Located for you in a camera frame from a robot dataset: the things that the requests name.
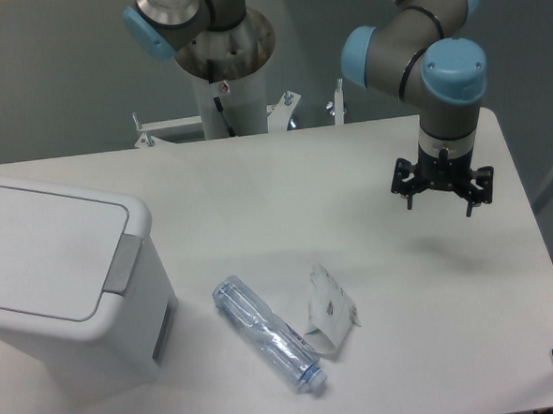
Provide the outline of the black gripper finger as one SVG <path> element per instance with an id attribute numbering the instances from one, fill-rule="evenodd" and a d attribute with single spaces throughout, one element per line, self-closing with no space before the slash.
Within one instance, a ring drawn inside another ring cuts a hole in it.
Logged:
<path id="1" fill-rule="evenodd" d="M 414 197 L 422 193 L 420 168 L 406 158 L 398 158 L 395 165 L 391 192 L 400 195 L 406 201 L 407 209 L 412 210 Z"/>
<path id="2" fill-rule="evenodd" d="M 483 204 L 490 204 L 493 201 L 493 176 L 494 168 L 491 166 L 470 170 L 466 217 L 472 215 L 474 208 Z"/>

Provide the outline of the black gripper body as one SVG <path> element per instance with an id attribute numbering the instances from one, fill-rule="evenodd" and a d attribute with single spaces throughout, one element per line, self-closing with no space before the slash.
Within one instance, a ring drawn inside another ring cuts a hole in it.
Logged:
<path id="1" fill-rule="evenodd" d="M 414 194 L 427 189 L 455 192 L 458 195 L 476 194 L 480 191 L 472 178 L 472 147 L 460 156 L 445 153 L 446 147 L 433 151 L 420 143 L 418 149 L 418 160 L 412 178 Z"/>

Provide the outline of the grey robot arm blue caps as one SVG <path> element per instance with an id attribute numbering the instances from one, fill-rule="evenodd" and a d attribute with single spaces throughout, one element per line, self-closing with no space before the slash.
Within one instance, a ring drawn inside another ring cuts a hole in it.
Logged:
<path id="1" fill-rule="evenodd" d="M 384 27 L 361 26 L 340 55 L 344 78 L 415 107 L 418 158 L 398 159 L 391 189 L 406 200 L 452 192 L 469 207 L 493 199 L 493 169 L 471 165 L 486 91 L 486 55 L 456 32 L 479 0 L 393 0 Z M 209 139 L 272 130 L 263 71 L 275 49 L 271 23 L 246 0 L 135 0 L 123 21 L 154 59 L 176 63 L 194 81 Z"/>

